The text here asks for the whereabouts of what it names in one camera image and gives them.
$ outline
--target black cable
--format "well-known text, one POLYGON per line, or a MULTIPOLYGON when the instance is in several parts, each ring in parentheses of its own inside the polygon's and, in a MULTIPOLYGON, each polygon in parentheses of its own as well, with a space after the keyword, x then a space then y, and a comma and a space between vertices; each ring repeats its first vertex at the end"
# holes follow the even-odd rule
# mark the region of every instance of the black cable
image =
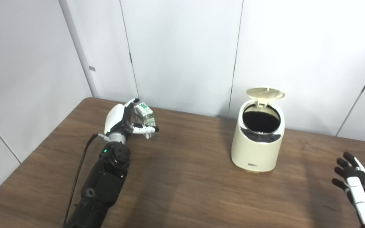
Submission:
POLYGON ((63 226, 67 222, 68 212, 70 211, 71 201, 73 200, 73 196, 74 196, 75 185, 77 184, 78 175, 80 174, 80 170, 81 170, 81 166, 82 166, 82 164, 84 162, 85 154, 87 154, 88 147, 90 146, 90 144, 94 141, 94 139, 97 136, 98 136, 98 134, 94 134, 94 135, 91 136, 91 138, 90 138, 90 140, 88 140, 87 145, 85 146, 84 152, 83 152, 83 154, 81 156, 81 160, 80 160, 80 163, 78 164, 77 172, 75 173, 73 187, 71 188, 70 199, 68 201, 67 211, 66 211, 66 216, 64 217, 63 226))

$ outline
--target robot finger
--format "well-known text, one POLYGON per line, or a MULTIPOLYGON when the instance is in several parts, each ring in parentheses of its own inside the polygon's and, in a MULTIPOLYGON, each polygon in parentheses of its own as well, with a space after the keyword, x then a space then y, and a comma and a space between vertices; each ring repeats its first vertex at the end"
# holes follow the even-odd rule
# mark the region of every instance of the robot finger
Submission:
POLYGON ((347 199, 349 200, 349 202, 353 205, 353 207, 356 208, 356 205, 355 205, 355 202, 353 199, 353 195, 352 195, 352 192, 350 191, 350 189, 346 190, 346 196, 347 196, 347 199))
POLYGON ((344 170, 340 167, 335 167, 335 173, 344 178, 344 170))
POLYGON ((360 178, 362 185, 365 187, 365 169, 357 167, 356 172, 357 172, 357 176, 360 178))
POLYGON ((344 159, 342 159, 342 158, 338 158, 338 159, 336 159, 336 163, 337 163, 340 167, 342 167, 342 168, 347 167, 347 166, 350 166, 349 162, 345 161, 345 160, 344 160, 344 159))
POLYGON ((133 98, 130 101, 126 102, 123 106, 128 107, 129 105, 133 105, 139 102, 139 98, 133 98))
POLYGON ((349 192, 352 195, 353 204, 356 207, 361 223, 365 225, 365 191, 363 185, 357 176, 357 171, 353 167, 345 167, 343 172, 346 183, 349 186, 349 192))
POLYGON ((343 153, 343 157, 353 166, 353 167, 360 167, 359 165, 361 164, 360 162, 358 162, 356 160, 356 157, 353 156, 351 153, 349 152, 344 152, 343 153))
POLYGON ((336 187, 342 189, 345 192, 349 191, 349 186, 346 185, 346 183, 344 183, 343 181, 333 178, 332 179, 332 184, 335 185, 336 187))
POLYGON ((132 124, 132 133, 133 134, 147 134, 147 133, 155 133, 158 132, 159 128, 156 126, 146 126, 139 123, 132 124))

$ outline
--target white robotic hand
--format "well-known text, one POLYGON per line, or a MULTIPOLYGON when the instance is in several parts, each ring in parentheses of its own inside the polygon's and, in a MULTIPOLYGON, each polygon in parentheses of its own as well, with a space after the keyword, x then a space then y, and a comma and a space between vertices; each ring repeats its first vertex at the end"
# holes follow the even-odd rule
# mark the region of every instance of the white robotic hand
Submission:
POLYGON ((333 178, 332 183, 346 192, 349 201, 356 208, 361 228, 365 228, 365 168, 349 152, 344 152, 343 157, 345 160, 336 160, 341 168, 335 167, 335 172, 346 182, 333 178))
POLYGON ((158 127, 146 126, 138 123, 130 123, 133 105, 138 103, 139 99, 134 98, 124 105, 117 104, 107 115, 105 121, 104 134, 109 141, 118 141, 123 144, 130 134, 146 134, 158 132, 158 127))

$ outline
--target wooden table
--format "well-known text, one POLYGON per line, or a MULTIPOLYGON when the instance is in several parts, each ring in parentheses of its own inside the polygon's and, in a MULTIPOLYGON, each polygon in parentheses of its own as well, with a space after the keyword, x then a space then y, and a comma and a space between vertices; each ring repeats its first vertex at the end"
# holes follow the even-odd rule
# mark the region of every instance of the wooden table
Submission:
MULTIPOLYGON (((82 101, 0 186, 0 227, 61 228, 84 146, 115 104, 82 101)), ((330 180, 345 150, 365 164, 365 142, 287 130, 277 167, 254 174, 230 159, 234 121, 153 110, 160 132, 129 138, 129 175, 103 227, 359 227, 330 180)), ((104 144, 91 144, 74 202, 104 144)))

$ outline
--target finger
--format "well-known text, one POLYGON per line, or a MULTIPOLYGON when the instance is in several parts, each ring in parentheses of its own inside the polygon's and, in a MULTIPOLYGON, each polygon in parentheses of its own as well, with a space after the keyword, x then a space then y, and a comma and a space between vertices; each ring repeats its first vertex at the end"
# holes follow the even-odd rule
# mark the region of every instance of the finger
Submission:
POLYGON ((349 162, 345 161, 344 159, 342 158, 338 158, 336 159, 336 163, 341 166, 341 167, 347 167, 347 166, 350 166, 349 162))
POLYGON ((359 164, 356 162, 355 157, 349 153, 349 152, 344 152, 343 153, 343 157, 353 166, 353 167, 359 167, 359 164))
POLYGON ((344 178, 344 171, 343 171, 342 168, 336 166, 335 167, 335 173, 337 173, 339 176, 344 178))
POLYGON ((133 98, 132 100, 126 102, 123 106, 125 107, 132 107, 133 104, 136 104, 139 102, 139 98, 133 98))
POLYGON ((353 199, 353 195, 352 195, 352 192, 350 191, 350 189, 347 189, 345 192, 346 192, 347 198, 349 199, 349 202, 353 205, 353 207, 356 207, 355 200, 353 199))
POLYGON ((349 183, 348 178, 349 177, 358 177, 356 168, 353 168, 351 166, 343 168, 343 178, 346 180, 347 183, 349 183))
POLYGON ((343 181, 333 178, 332 179, 332 184, 341 188, 343 191, 346 191, 346 189, 349 189, 349 187, 346 185, 346 183, 344 183, 343 181))

